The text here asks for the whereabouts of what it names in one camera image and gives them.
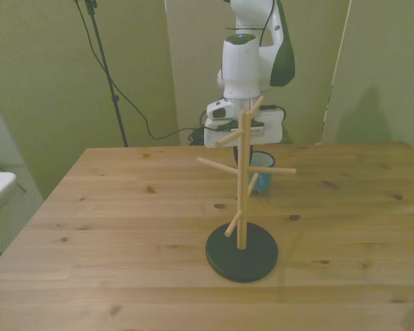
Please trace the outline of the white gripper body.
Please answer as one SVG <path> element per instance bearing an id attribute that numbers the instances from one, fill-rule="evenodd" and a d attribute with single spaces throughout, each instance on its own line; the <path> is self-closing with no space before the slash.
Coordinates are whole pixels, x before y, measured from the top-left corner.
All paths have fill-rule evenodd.
<path id="1" fill-rule="evenodd" d="M 251 121 L 251 145 L 279 143 L 282 140 L 283 110 L 261 110 Z M 211 120 L 204 124 L 204 145 L 215 148 L 215 142 L 238 130 L 238 120 Z"/>

